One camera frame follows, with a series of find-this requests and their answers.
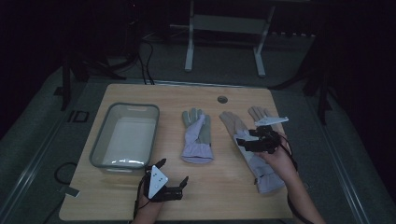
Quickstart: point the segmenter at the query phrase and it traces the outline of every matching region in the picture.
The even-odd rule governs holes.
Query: wooden table
[[[226,96],[228,103],[218,102]],[[236,147],[219,114],[232,111],[249,128],[254,128],[248,108],[260,105],[277,116],[271,92],[266,89],[149,86],[111,84],[108,86],[82,151],[70,187],[78,189],[77,198],[66,195],[60,211],[63,220],[129,220],[140,176],[106,174],[89,161],[93,143],[110,105],[116,102],[155,104],[160,112],[151,163],[166,158],[161,168],[169,177],[167,186],[178,186],[188,175],[181,201],[166,202],[159,220],[213,220],[290,218],[286,188],[262,195],[253,184],[254,175]],[[215,159],[207,164],[184,162],[185,128],[181,113],[201,108],[211,117],[212,149]]]

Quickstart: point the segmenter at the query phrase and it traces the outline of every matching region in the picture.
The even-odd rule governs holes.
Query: dark background
[[[62,65],[66,52],[78,49],[105,62],[107,55],[125,55],[134,50],[134,46],[124,43],[131,21],[139,21],[163,38],[169,33],[170,23],[188,24],[188,1],[142,2],[2,1],[0,136],[19,117],[45,79]],[[266,5],[262,1],[242,5],[227,1],[227,7],[218,7],[216,2],[222,1],[202,0],[195,10],[262,18],[261,11],[248,8]],[[304,62],[319,71],[330,71],[330,86],[339,104],[348,113],[395,200],[396,180],[390,173],[396,168],[396,4],[390,0],[276,4],[270,31],[316,36]],[[145,32],[135,27],[129,31],[130,37],[141,35],[131,31]]]

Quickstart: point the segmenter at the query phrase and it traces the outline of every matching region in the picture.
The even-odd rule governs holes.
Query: forearm
[[[291,203],[302,217],[315,224],[325,223],[299,176],[296,175],[292,180],[286,182],[286,187]]]

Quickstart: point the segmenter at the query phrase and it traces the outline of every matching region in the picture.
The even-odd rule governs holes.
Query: small dark circle
[[[219,96],[219,97],[218,97],[218,101],[219,101],[219,103],[221,103],[221,104],[226,104],[226,103],[228,102],[228,99],[227,99],[227,97],[225,97],[225,96]]]

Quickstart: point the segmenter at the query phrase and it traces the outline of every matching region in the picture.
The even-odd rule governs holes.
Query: work glove
[[[248,110],[248,113],[254,118],[255,121],[264,118],[264,116],[269,116],[264,112],[264,109],[257,106],[253,106]],[[245,123],[232,112],[224,111],[219,117],[237,146],[237,138],[244,139],[246,141],[255,141],[259,139],[258,137],[251,136]],[[265,160],[259,156],[256,156],[254,152],[246,151],[244,147],[238,146],[238,148],[244,156],[249,169],[256,177],[255,183],[259,193],[269,193],[275,189],[285,186],[283,180],[274,172],[274,170]]]
[[[185,146],[181,159],[191,163],[213,161],[210,138],[210,117],[201,109],[192,108],[182,113],[186,127]]]

